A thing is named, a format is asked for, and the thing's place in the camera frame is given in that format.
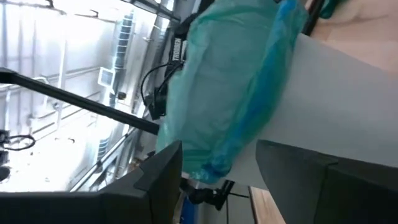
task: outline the white panel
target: white panel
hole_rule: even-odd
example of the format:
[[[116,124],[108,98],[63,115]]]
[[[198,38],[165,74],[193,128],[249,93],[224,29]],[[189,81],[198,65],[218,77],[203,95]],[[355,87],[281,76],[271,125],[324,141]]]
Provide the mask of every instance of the white panel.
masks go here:
[[[22,12],[19,6],[6,4],[5,7],[7,15],[7,57],[17,58],[20,28],[19,21],[22,16]]]
[[[114,24],[96,19],[71,16],[68,21],[68,70],[97,67],[111,54]]]
[[[97,81],[98,71],[90,72],[78,77],[69,78],[65,89],[71,93],[86,97],[100,91],[101,86],[97,84]]]
[[[59,72],[63,40],[63,18],[58,12],[38,9],[37,18],[37,67],[41,75]]]
[[[398,167],[398,77],[300,35],[290,79],[259,139]],[[256,141],[227,176],[265,189]]]

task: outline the black clamp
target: black clamp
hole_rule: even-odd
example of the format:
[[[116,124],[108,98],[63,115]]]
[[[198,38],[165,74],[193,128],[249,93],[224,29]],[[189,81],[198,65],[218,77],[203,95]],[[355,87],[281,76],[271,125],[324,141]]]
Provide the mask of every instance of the black clamp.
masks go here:
[[[0,147],[4,147],[5,144],[10,143],[10,132],[6,130],[0,130]]]

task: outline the black pole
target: black pole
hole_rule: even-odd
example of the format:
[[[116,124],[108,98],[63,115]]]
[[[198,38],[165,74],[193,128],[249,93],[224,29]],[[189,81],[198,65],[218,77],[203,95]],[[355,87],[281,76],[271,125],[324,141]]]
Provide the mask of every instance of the black pole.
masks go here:
[[[308,9],[308,14],[310,15],[307,23],[304,25],[302,33],[311,36],[315,25],[317,24],[319,14],[321,12],[322,6],[325,3],[325,0],[313,0],[311,2],[311,6]]]
[[[109,117],[119,121],[120,123],[128,124],[132,127],[147,131],[151,134],[157,134],[159,132],[158,124],[138,118],[134,115],[127,114],[114,108],[110,108],[92,100],[88,100],[82,96],[78,96],[68,91],[44,84],[37,80],[33,80],[6,68],[0,68],[0,83],[19,85],[57,100],[64,101],[71,105],[78,106],[85,110]]]

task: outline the plastic bag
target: plastic bag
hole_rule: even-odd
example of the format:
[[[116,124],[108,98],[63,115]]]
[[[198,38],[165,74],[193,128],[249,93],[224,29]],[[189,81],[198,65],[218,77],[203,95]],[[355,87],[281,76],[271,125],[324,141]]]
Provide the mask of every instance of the plastic bag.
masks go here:
[[[183,171],[208,184],[269,121],[307,18],[296,0],[217,0],[191,25],[156,149],[179,139]]]

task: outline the metal duct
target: metal duct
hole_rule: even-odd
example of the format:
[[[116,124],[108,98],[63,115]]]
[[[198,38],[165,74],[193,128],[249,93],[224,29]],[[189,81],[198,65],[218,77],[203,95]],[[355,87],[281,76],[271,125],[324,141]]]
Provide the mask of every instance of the metal duct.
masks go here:
[[[129,14],[125,15],[120,22],[120,31],[116,36],[114,43],[114,53],[113,53],[113,69],[115,71],[115,80],[113,83],[113,93],[109,94],[109,106],[114,108],[116,105],[116,96],[119,93],[119,89],[121,88],[121,84],[123,83],[124,77],[126,76],[126,69],[124,68],[125,60],[126,60],[126,52],[129,45],[129,40],[132,33],[134,11],[131,11]],[[99,161],[106,153],[108,148],[110,138],[112,134],[106,139],[99,140],[98,146],[98,156],[97,161]]]

